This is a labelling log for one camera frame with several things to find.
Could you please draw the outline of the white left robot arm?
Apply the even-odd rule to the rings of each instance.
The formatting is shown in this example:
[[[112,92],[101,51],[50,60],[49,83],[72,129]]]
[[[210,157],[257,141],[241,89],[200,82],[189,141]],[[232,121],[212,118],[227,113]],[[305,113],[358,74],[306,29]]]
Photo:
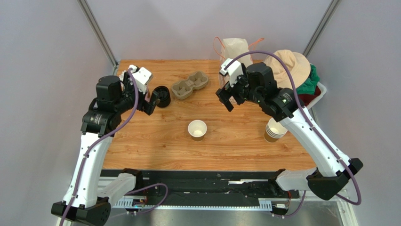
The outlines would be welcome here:
[[[113,75],[99,79],[96,97],[82,119],[80,155],[70,186],[51,208],[51,213],[60,217],[60,224],[71,221],[103,226],[118,200],[131,191],[143,191],[143,174],[136,169],[124,169],[103,190],[98,190],[98,182],[114,135],[126,125],[122,114],[153,113],[159,95],[148,91],[152,77],[126,72],[123,79]]]

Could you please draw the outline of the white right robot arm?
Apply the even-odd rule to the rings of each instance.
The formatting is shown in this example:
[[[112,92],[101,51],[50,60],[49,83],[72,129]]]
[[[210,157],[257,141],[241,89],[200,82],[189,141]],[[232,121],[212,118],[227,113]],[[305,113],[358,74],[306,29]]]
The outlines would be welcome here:
[[[315,162],[316,167],[309,170],[279,170],[273,181],[281,190],[311,191],[323,200],[330,200],[361,170],[361,160],[351,159],[337,149],[312,121],[307,108],[297,106],[293,90],[278,87],[272,69],[266,64],[246,67],[238,61],[232,64],[226,61],[219,73],[229,77],[216,92],[228,111],[233,110],[230,98],[238,105],[245,101],[258,104],[299,141]]]

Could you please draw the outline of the single paper coffee cup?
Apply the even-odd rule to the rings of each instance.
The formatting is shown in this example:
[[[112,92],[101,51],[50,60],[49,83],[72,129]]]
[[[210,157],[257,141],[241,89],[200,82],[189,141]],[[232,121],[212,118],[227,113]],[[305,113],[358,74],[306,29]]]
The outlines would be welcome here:
[[[202,120],[193,120],[189,123],[187,130],[190,134],[192,140],[194,141],[201,141],[204,139],[205,134],[207,132],[207,125]]]

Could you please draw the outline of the white paper takeout bag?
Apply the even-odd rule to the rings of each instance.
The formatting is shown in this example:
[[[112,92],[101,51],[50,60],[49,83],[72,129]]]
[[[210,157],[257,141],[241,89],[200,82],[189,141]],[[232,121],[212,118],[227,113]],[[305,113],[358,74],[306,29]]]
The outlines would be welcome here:
[[[223,64],[226,59],[234,59],[238,55],[252,51],[256,49],[256,46],[259,42],[263,41],[264,38],[259,38],[255,42],[248,44],[246,39],[242,38],[225,38],[221,39],[219,37],[215,37],[213,40],[213,49],[215,53],[220,56],[220,65]],[[221,49],[217,50],[215,47],[215,42],[218,41]],[[249,66],[253,63],[253,59],[251,55],[243,56],[238,60],[240,63],[243,63],[245,66]],[[219,85],[221,88],[229,81],[229,77],[219,75],[218,76]]]

